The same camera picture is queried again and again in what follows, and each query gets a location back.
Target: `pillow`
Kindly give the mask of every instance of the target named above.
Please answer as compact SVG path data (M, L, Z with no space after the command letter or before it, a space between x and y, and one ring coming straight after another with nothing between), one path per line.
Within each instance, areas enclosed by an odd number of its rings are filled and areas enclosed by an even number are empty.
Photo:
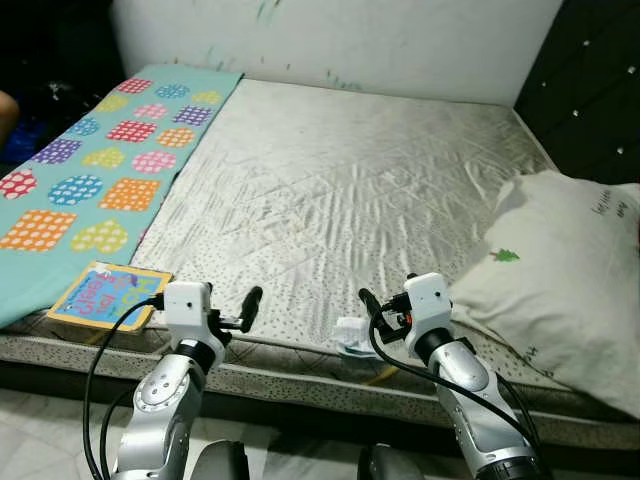
M496 210L476 261L451 288L452 318L640 418L638 185L546 171L505 185Z

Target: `floor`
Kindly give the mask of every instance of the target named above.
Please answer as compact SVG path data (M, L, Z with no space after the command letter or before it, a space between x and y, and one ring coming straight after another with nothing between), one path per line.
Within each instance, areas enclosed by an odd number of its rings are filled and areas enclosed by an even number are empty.
M93 444L97 445L104 405L92 409ZM114 412L107 452L113 459L131 414ZM82 404L75 400L0 389L0 478L2 480L80 480L91 478L82 450ZM198 419L191 434L186 475L200 451L211 441L226 438L245 444L252 480L356 479L361 445L298 437L273 428L216 419ZM410 454L425 478L468 479L461 459ZM604 475L556 471L557 480L611 480Z

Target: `polka dot blanket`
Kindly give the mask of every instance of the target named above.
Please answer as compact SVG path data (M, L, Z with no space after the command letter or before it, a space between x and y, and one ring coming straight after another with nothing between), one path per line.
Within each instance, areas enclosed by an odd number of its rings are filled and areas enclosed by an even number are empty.
M241 75L152 65L0 179L0 327L92 260L128 264Z

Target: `black fabric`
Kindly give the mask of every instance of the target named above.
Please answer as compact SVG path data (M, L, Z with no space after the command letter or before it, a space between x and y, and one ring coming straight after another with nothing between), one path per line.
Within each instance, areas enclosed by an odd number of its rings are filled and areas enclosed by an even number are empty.
M565 0L516 111L567 175L640 179L640 0Z

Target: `mattress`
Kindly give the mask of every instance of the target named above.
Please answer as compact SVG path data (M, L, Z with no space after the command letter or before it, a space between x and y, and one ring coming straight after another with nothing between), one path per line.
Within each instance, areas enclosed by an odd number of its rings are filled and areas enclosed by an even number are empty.
M359 288L386 297L410 272L449 282L492 221L502 183L553 168L508 108L243 80L176 179L132 260L211 281L235 314L264 289L250 335L230 344L212 390L449 425L433 386L335 353ZM508 346L456 325L518 384L551 443L638 448L626 416L544 377ZM102 373L141 378L167 346L161 316L119 335ZM0 337L0 358L86 370L95 332L42 316ZM402 355L401 350L394 354Z

